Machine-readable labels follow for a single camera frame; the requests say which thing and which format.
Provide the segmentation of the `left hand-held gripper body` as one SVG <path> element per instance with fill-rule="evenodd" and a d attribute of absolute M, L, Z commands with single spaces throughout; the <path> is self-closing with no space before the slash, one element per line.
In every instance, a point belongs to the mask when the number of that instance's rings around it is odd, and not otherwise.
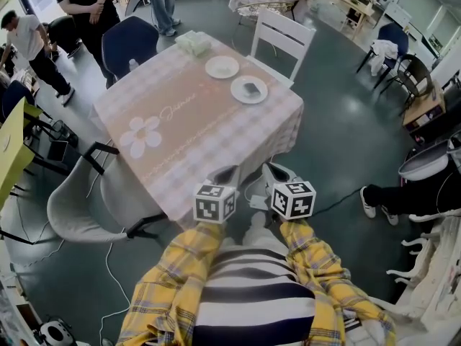
<path fill-rule="evenodd" d="M 236 211 L 234 187 L 198 184 L 194 190 L 193 215 L 196 221 L 222 224 Z"/>

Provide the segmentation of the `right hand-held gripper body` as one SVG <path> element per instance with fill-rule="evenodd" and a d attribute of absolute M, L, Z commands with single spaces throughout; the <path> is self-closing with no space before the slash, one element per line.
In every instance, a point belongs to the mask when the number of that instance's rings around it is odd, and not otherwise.
<path fill-rule="evenodd" d="M 277 183 L 272 187 L 271 209 L 286 220 L 312 216 L 316 191 L 307 181 Z"/>

